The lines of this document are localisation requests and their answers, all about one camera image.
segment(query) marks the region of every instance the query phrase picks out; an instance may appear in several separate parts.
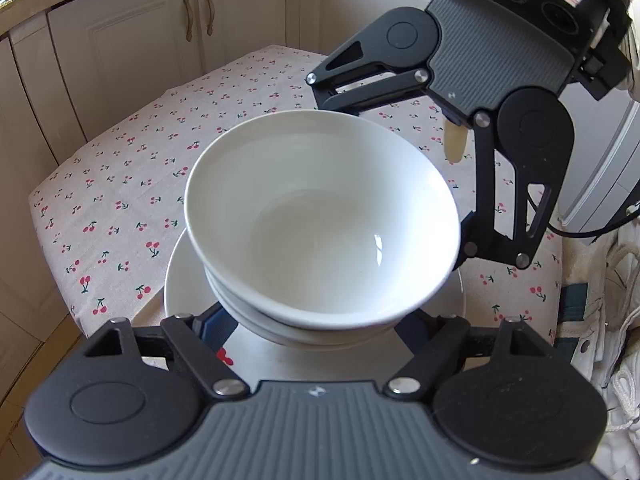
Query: cabinet handle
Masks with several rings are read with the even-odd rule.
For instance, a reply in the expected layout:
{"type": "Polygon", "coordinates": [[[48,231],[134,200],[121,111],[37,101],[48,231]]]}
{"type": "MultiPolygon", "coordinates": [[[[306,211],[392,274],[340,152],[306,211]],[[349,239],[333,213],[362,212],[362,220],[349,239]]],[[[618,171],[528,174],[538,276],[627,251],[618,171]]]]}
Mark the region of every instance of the cabinet handle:
{"type": "Polygon", "coordinates": [[[191,4],[189,0],[183,0],[184,6],[187,9],[187,41],[191,41],[191,28],[193,27],[193,10],[191,10],[191,4]]]}
{"type": "Polygon", "coordinates": [[[207,34],[213,34],[213,19],[216,17],[216,7],[211,0],[206,0],[209,5],[209,23],[207,23],[207,34]]]}

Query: wooden handle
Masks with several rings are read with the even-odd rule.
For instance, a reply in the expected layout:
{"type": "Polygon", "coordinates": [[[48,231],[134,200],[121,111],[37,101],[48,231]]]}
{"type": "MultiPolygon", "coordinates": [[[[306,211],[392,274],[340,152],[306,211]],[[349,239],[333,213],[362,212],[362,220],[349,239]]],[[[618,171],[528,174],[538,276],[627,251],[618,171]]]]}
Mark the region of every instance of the wooden handle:
{"type": "Polygon", "coordinates": [[[206,0],[209,6],[209,23],[207,23],[207,34],[210,36],[213,34],[213,20],[216,17],[216,7],[211,0],[206,0]]]}
{"type": "Polygon", "coordinates": [[[444,119],[444,155],[449,162],[460,162],[465,154],[467,129],[444,119]]]}
{"type": "Polygon", "coordinates": [[[183,0],[184,7],[187,9],[187,41],[191,41],[191,29],[193,28],[193,10],[189,0],[183,0]]]}

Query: white fabric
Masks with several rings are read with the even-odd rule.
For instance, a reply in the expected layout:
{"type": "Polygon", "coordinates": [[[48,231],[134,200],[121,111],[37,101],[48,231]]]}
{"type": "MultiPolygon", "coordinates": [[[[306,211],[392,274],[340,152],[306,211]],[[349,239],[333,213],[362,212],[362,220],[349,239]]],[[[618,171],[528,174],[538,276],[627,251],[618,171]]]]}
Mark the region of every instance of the white fabric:
{"type": "Polygon", "coordinates": [[[590,365],[590,356],[580,354],[578,343],[572,364],[591,380],[607,404],[606,432],[593,457],[594,465],[610,478],[638,480],[640,330],[632,327],[640,318],[640,222],[633,221],[596,243],[587,304],[605,324],[583,328],[586,338],[604,342],[604,352],[601,359],[593,356],[595,362],[590,365]],[[626,352],[616,367],[625,342],[626,352]]]}
{"type": "MultiPolygon", "coordinates": [[[[240,121],[313,108],[304,76],[323,56],[270,46],[174,88],[83,146],[30,196],[44,255],[86,334],[110,317],[161,319],[156,296],[184,228],[182,200],[202,149],[240,121]]],[[[442,149],[442,114],[427,97],[365,112],[420,149],[448,181],[461,218],[475,205],[474,136],[459,164],[442,149]]],[[[514,175],[496,158],[496,226],[509,233],[514,175]]],[[[462,268],[467,317],[497,326],[519,316],[548,341],[555,335],[561,242],[551,232],[527,270],[469,260],[462,268]]]]}

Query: tablecloth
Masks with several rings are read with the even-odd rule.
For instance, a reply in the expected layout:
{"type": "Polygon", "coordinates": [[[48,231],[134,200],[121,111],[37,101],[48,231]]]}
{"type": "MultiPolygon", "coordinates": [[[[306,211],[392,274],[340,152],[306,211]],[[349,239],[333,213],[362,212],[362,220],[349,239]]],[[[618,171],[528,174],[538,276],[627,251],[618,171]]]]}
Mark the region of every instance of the tablecloth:
{"type": "MultiPolygon", "coordinates": [[[[170,89],[84,145],[31,193],[42,251],[69,311],[87,335],[110,317],[132,319],[148,304],[160,308],[156,295],[184,228],[187,176],[203,148],[249,118],[313,108],[304,78],[322,60],[319,54],[269,46],[170,89]]],[[[442,149],[442,114],[428,97],[362,117],[397,132],[436,165],[460,218],[473,209],[472,133],[462,161],[451,164],[442,149]]],[[[513,168],[499,154],[495,164],[496,228],[507,234],[513,168]]],[[[561,242],[551,232],[529,269],[467,261],[461,267],[467,318],[475,325],[495,326],[505,316],[519,316],[551,341],[561,269],[561,242]]]]}

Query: stack of bowls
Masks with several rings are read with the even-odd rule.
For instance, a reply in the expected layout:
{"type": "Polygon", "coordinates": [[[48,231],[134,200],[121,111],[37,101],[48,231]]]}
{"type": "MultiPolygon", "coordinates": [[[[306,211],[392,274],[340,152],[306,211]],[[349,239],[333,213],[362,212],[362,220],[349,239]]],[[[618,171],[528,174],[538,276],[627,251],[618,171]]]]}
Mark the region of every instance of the stack of bowls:
{"type": "Polygon", "coordinates": [[[447,280],[460,224],[444,179],[362,118],[294,110],[238,124],[191,172],[187,229],[220,303],[286,346],[370,339],[447,280]]]}

